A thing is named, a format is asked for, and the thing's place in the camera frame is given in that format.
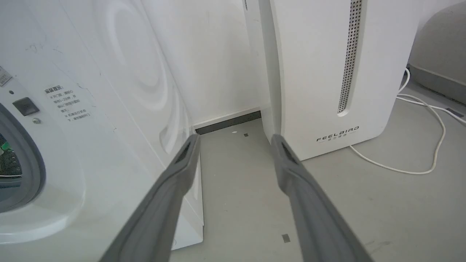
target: dark gray baseboard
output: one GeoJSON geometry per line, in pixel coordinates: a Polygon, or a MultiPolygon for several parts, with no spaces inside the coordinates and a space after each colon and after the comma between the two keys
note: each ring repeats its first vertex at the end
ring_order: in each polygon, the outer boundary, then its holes
{"type": "Polygon", "coordinates": [[[217,130],[220,130],[220,129],[223,129],[223,128],[226,128],[232,125],[242,124],[242,123],[249,122],[249,121],[252,121],[258,118],[261,118],[260,111],[252,112],[247,115],[243,115],[240,117],[235,117],[233,119],[222,121],[220,123],[201,127],[201,128],[196,129],[196,132],[199,135],[204,135],[204,134],[217,131],[217,130]]]}

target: air purifier front panel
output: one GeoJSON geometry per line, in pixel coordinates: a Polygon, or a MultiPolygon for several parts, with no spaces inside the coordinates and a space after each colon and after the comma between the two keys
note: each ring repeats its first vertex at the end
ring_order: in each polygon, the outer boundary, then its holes
{"type": "Polygon", "coordinates": [[[246,1],[269,139],[281,133],[304,160],[382,133],[416,34],[416,1],[246,1]]]}

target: sticker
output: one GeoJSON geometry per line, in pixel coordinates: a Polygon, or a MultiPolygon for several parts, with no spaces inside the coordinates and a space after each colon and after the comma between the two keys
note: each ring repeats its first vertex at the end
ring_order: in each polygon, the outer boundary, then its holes
{"type": "Polygon", "coordinates": [[[68,121],[74,122],[91,116],[87,103],[82,102],[78,92],[61,85],[44,89],[44,94],[68,121]]]}
{"type": "Polygon", "coordinates": [[[0,86],[5,85],[11,78],[11,75],[5,69],[0,67],[0,86]]]}

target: small dark square on floor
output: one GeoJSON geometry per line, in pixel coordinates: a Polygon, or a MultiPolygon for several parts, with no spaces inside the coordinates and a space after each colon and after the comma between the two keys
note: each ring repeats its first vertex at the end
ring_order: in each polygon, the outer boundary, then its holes
{"type": "Polygon", "coordinates": [[[281,235],[281,237],[283,238],[283,242],[285,243],[290,242],[290,237],[288,236],[288,234],[283,234],[281,235]]]}

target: gray floor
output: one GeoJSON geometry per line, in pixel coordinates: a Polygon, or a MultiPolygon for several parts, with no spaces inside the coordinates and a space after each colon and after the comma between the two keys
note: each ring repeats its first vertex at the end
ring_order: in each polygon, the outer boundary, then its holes
{"type": "MultiPolygon", "coordinates": [[[[408,87],[406,93],[430,104],[466,112],[413,84],[408,87]]],[[[428,175],[385,170],[348,148],[304,161],[376,262],[465,260],[466,127],[439,115],[447,132],[437,168],[428,175]]],[[[382,135],[355,147],[385,165],[423,171],[431,165],[440,135],[426,108],[397,101],[382,135]]],[[[174,251],[172,262],[302,260],[260,119],[202,135],[201,161],[204,242],[174,251]],[[291,242],[284,243],[283,234],[291,242]]]]}

